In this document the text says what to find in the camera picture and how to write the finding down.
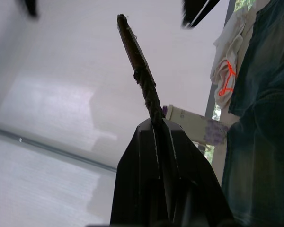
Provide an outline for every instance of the green foliage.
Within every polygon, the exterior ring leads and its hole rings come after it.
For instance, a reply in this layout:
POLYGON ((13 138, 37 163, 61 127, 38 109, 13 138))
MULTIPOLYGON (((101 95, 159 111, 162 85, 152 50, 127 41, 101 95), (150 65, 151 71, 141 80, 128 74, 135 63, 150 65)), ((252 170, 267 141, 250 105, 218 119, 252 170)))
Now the green foliage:
POLYGON ((205 158, 209 161, 210 164, 213 161, 213 150, 214 146, 207 145, 204 153, 205 158))
POLYGON ((221 115, 221 109, 217 104, 215 104, 213 109, 213 119, 219 121, 220 115, 221 115))
POLYGON ((235 10, 237 11, 238 9, 242 8, 243 6, 248 6, 248 9, 252 6, 255 0, 236 0, 235 3, 235 10))

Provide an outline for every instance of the dark object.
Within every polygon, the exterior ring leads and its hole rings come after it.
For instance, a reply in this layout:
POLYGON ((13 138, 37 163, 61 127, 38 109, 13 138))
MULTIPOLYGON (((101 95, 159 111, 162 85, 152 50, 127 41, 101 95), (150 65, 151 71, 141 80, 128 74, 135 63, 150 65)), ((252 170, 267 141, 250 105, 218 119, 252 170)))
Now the dark object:
POLYGON ((31 18, 37 19, 37 0, 17 0, 31 18))
POLYGON ((220 0, 183 0, 182 27, 194 28, 220 0))
POLYGON ((153 77, 126 17, 119 15, 117 21, 151 118, 138 125, 118 164, 110 224, 236 225, 209 162, 178 124, 164 119, 153 77))
POLYGON ((156 84, 148 67, 147 61, 137 43, 136 36, 129 27, 126 17, 121 14, 117 18, 118 29, 127 56, 134 70, 134 78, 143 91, 146 108, 153 124, 161 124, 165 118, 156 91, 156 84))
POLYGON ((257 13, 229 113, 225 197, 244 224, 284 226, 284 0, 257 13))

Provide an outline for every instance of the denim fabric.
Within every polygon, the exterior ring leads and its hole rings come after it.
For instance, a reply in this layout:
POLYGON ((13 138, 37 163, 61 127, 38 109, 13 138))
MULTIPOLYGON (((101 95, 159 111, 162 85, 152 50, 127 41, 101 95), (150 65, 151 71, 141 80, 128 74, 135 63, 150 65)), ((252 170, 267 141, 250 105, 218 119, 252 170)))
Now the denim fabric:
POLYGON ((278 91, 284 91, 284 0, 271 0, 257 13, 229 112, 242 116, 257 99, 278 91))
POLYGON ((222 190, 244 226, 284 224, 284 0, 257 14, 231 98, 222 190))

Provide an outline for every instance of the red string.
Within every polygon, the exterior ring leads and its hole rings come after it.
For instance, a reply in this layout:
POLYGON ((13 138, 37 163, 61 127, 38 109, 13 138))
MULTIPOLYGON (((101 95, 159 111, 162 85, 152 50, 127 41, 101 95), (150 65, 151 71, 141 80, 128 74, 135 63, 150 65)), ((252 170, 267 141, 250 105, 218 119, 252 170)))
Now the red string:
POLYGON ((227 81, 226 81, 226 84, 225 84, 225 87, 219 91, 219 96, 222 96, 225 94, 226 91, 233 91, 232 88, 230 87, 227 87, 228 86, 228 83, 229 83, 229 80, 231 78, 232 75, 236 76, 236 73, 232 70, 232 67, 231 67, 231 64, 229 63, 229 61, 227 60, 227 65, 228 65, 228 70, 229 70, 229 75, 227 77, 227 81))

